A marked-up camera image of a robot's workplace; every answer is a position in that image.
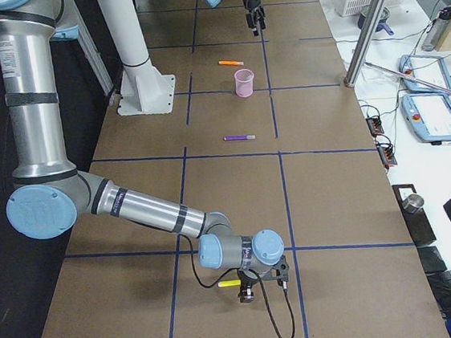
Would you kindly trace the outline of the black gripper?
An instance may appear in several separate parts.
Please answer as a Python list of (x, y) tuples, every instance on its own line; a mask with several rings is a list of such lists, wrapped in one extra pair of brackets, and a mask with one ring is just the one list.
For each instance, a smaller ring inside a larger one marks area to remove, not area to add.
[(249, 12), (246, 14), (246, 21), (249, 28), (252, 28), (254, 36), (259, 35), (259, 31), (266, 28), (265, 11), (262, 8), (261, 0), (242, 0), (245, 9)]
[(254, 293), (252, 291), (254, 285), (259, 282), (259, 278), (255, 273), (250, 271), (237, 271), (238, 278), (241, 281), (240, 292), (238, 297), (241, 303), (251, 303), (254, 301)]

